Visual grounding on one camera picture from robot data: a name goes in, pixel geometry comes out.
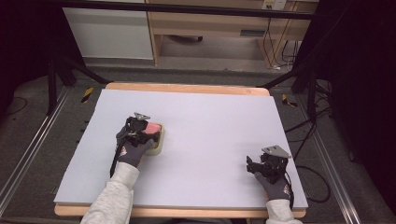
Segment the white cabinet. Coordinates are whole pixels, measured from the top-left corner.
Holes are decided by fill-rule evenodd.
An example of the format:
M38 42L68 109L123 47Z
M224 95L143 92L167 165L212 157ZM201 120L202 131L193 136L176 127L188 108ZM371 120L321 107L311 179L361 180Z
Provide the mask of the white cabinet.
M153 60L146 12L64 8L64 14L85 59Z

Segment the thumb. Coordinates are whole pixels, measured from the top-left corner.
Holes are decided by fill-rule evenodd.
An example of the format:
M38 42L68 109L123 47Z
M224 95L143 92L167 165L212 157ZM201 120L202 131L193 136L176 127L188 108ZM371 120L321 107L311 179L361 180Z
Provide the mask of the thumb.
M267 179L260 172L254 173L256 179L262 184L264 188L266 188L270 183L268 183Z
M153 144L154 140L149 139L145 145L141 146L141 148L143 149L143 151L147 151L152 147Z

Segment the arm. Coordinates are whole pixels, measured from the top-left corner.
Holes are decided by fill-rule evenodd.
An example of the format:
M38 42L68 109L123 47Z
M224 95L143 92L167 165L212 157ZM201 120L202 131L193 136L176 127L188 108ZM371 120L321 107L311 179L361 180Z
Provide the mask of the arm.
M114 175L81 223L129 223L134 200L134 183L139 176L136 167L153 143L152 140L148 140L145 145L138 147L133 147L129 142L123 145Z
M300 220L294 219L290 210L290 192L286 180L280 178L272 185L260 172L254 175L264 187L268 199L266 206L269 218L266 224L301 224Z
M120 162L81 223L128 223L134 199L134 182L138 176L139 171L135 167Z

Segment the finger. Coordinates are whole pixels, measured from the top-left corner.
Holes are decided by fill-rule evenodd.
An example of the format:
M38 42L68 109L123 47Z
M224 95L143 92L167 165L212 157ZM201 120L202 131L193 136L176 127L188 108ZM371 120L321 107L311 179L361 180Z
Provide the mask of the finger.
M144 151L147 151L148 149L150 149L150 148L152 147L153 144L154 144L154 140L149 139L149 140L147 141L147 143L146 143L145 145L142 146L142 149L143 149Z

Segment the gray glove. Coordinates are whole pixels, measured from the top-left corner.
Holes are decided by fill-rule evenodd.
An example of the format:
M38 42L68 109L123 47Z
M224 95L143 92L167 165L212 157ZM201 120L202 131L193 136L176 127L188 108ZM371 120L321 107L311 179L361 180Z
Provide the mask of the gray glove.
M275 184L270 184L260 172L254 173L256 179L264 187L267 200L287 199L290 200L289 184L285 178L279 178Z
M145 154L145 152L150 149L153 144L154 140L150 139L145 145L134 147L129 141L125 141L119 155L119 162L125 162L137 167L140 160L142 159L143 154Z

